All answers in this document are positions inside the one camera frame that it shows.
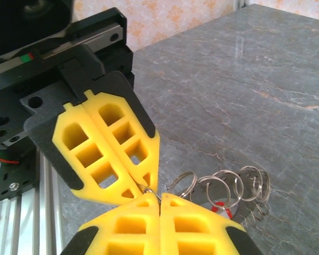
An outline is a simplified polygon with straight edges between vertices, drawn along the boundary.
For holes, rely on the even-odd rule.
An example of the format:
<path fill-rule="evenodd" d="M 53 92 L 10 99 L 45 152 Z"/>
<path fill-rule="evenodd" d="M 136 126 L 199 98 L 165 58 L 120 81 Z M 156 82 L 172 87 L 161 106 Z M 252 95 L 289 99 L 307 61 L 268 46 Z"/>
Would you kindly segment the red key tag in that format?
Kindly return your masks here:
<path fill-rule="evenodd" d="M 211 211 L 220 214 L 221 216 L 232 219 L 233 214 L 229 208 L 224 208 L 225 203 L 217 201 L 214 206 L 212 206 Z"/>

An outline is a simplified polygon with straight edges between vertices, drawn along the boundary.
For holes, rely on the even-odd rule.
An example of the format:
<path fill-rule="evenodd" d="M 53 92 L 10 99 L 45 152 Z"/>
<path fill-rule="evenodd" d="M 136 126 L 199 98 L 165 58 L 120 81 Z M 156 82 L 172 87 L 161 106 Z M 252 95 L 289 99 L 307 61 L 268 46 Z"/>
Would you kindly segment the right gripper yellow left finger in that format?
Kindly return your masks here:
<path fill-rule="evenodd" d="M 83 224 L 60 255 L 160 255 L 160 206 L 146 193 Z"/>

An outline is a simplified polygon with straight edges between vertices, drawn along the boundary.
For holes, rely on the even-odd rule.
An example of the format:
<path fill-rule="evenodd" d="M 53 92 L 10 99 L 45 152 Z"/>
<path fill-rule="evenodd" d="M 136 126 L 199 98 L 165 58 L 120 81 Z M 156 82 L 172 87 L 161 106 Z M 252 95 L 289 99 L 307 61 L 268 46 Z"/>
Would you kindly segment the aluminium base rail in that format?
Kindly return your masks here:
<path fill-rule="evenodd" d="M 0 255 L 58 255 L 63 250 L 58 174 L 37 157 L 39 184 L 0 201 Z"/>

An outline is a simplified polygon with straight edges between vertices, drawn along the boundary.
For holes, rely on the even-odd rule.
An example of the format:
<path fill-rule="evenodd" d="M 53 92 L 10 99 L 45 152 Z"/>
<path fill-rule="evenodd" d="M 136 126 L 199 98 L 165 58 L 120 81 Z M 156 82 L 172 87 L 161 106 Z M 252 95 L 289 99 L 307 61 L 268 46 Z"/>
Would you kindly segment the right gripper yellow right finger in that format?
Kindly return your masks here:
<path fill-rule="evenodd" d="M 263 255 L 240 224 L 170 193 L 159 230 L 161 255 Z"/>

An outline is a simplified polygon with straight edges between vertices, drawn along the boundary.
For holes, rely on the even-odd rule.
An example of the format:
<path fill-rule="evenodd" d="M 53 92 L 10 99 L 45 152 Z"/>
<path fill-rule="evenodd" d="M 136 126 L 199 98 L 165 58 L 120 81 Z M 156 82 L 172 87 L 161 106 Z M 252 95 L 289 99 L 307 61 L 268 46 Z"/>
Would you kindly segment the aluminium corner post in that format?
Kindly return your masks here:
<path fill-rule="evenodd" d="M 233 0 L 233 10 L 237 11 L 250 4 L 250 0 Z"/>

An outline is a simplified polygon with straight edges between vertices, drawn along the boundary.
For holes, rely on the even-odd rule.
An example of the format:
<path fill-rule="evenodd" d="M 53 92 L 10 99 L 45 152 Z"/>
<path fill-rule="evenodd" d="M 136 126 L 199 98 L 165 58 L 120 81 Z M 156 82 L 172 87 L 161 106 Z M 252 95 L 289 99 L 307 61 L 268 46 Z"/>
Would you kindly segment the toothed metal keyring disc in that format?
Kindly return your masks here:
<path fill-rule="evenodd" d="M 239 224 L 261 221 L 268 215 L 267 202 L 271 193 L 268 173 L 254 166 L 239 171 L 221 170 L 201 177 L 189 200 L 211 209 L 217 201 L 224 202 L 233 214 L 232 220 Z"/>

